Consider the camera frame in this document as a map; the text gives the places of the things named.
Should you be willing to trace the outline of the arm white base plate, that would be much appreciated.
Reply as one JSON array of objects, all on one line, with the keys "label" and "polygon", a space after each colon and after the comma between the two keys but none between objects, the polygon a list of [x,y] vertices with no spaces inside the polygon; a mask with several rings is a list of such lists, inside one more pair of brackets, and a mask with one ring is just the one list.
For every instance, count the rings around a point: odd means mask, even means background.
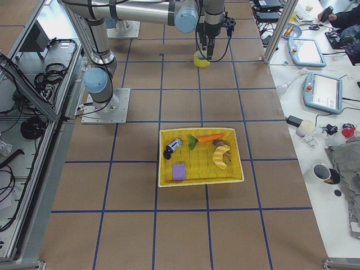
[{"label": "arm white base plate", "polygon": [[133,39],[138,38],[140,22],[122,20],[107,23],[107,36],[109,39]]},{"label": "arm white base plate", "polygon": [[[95,103],[95,106],[93,104],[86,106],[82,112],[84,115],[81,122],[83,124],[125,124],[130,96],[130,88],[114,89],[113,97],[104,109],[99,111],[101,106],[98,103]],[[93,102],[90,94],[87,96],[87,102]]]}]

